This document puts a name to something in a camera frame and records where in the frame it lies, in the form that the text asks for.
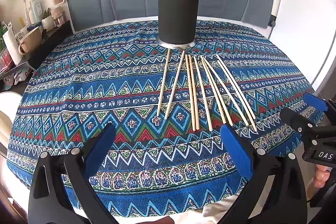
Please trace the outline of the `person's right hand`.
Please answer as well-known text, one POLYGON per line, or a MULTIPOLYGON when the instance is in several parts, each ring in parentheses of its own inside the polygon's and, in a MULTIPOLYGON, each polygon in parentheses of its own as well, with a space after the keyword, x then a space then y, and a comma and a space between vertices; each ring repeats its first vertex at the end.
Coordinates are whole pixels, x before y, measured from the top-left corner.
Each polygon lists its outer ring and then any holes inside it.
POLYGON ((330 177, 331 168, 317 164, 315 167, 314 177, 309 181, 306 187, 306 197, 310 200, 317 190, 323 188, 330 177))

